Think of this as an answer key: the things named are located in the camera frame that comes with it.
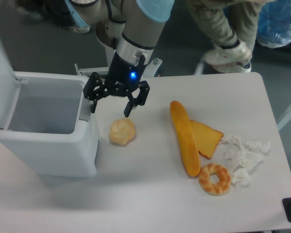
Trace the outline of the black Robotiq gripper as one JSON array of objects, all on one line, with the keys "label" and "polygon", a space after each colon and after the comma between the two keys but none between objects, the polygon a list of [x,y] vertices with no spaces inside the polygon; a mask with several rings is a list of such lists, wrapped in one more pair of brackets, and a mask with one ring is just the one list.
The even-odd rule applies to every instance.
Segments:
[{"label": "black Robotiq gripper", "polygon": [[[147,81],[141,81],[141,76],[145,70],[146,58],[142,53],[137,55],[137,64],[131,64],[124,60],[116,52],[109,67],[106,80],[93,72],[85,87],[83,95],[90,102],[90,111],[95,113],[97,102],[107,96],[128,97],[129,101],[124,110],[124,116],[129,117],[131,111],[138,105],[144,106],[147,96],[150,91],[150,86]],[[139,89],[137,97],[132,95],[133,91]]]}]

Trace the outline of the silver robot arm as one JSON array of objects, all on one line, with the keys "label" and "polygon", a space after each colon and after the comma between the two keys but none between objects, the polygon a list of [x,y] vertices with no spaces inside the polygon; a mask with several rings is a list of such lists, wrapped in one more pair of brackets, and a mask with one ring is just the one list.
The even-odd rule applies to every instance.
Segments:
[{"label": "silver robot arm", "polygon": [[103,44],[113,49],[105,78],[93,72],[83,95],[91,112],[107,96],[129,99],[124,115],[146,102],[150,87],[141,78],[150,62],[165,23],[171,15],[172,0],[69,0],[67,6],[81,25],[103,27]]}]

